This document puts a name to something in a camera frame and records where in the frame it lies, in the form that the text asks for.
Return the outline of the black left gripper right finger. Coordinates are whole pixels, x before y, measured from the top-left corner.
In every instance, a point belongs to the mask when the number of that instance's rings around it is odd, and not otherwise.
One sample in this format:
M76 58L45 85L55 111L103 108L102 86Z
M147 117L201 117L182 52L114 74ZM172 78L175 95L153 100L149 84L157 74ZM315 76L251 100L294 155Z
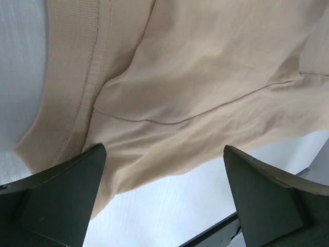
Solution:
M223 158L247 246L328 246L328 186L234 146Z

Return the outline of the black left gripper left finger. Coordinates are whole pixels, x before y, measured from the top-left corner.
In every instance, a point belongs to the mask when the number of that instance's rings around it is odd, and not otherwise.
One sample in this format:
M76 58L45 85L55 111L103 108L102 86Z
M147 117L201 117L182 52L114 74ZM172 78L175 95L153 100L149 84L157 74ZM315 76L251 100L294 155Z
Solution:
M1 246L82 246L100 186L106 150L1 185Z

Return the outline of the beige t shirt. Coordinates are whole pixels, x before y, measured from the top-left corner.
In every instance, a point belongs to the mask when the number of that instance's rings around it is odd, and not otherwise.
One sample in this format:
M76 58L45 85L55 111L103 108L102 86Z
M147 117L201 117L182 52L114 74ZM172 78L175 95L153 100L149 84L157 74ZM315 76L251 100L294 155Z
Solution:
M328 130L328 1L49 1L32 172L101 143L93 209L222 156Z

